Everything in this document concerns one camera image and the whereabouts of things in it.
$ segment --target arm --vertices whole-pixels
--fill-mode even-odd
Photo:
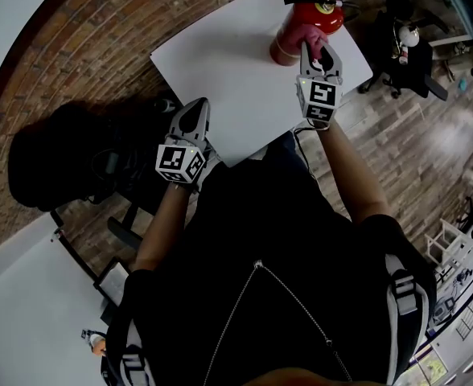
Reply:
[[[353,223],[359,224],[372,215],[390,216],[389,204],[380,183],[338,123],[333,121],[329,130],[317,133]]]
[[[138,248],[134,269],[154,270],[181,236],[190,191],[171,183]]]

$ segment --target person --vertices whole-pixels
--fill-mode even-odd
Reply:
[[[430,313],[435,280],[339,125],[318,134],[351,221],[324,199],[291,132],[261,161],[218,164],[186,228],[190,191],[168,187],[107,334],[123,384],[387,382],[385,254],[428,293]],[[421,319],[397,352],[399,372]]]

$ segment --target desk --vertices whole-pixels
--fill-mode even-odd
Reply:
[[[210,100],[208,140],[234,166],[303,118],[295,90],[299,66],[283,67],[269,57],[269,45],[288,14],[283,0],[235,0],[208,14],[151,54],[185,105]],[[343,93],[372,77],[348,31],[330,44],[343,59]]]

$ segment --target buckle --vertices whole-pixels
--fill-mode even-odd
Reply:
[[[392,275],[392,293],[396,298],[399,315],[404,316],[417,310],[415,281],[408,270],[398,270]]]

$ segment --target sleeve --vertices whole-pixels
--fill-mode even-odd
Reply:
[[[119,380],[131,376],[127,370],[121,373],[121,361],[124,355],[128,354],[139,356],[137,361],[142,365],[136,368],[137,372],[146,373],[147,379],[149,377],[152,379],[150,369],[146,367],[145,351],[142,348],[142,338],[145,337],[147,329],[139,327],[138,322],[146,321],[146,314],[149,311],[148,293],[153,280],[154,272],[149,270],[137,270],[128,276],[125,280],[122,302],[109,325],[106,335],[106,357],[112,373]]]
[[[428,295],[430,315],[432,315],[437,297],[437,283],[433,270],[408,241],[399,223],[387,215],[374,215],[365,219],[359,228],[367,241],[374,244],[375,250],[397,256],[406,269],[413,274],[416,282]]]

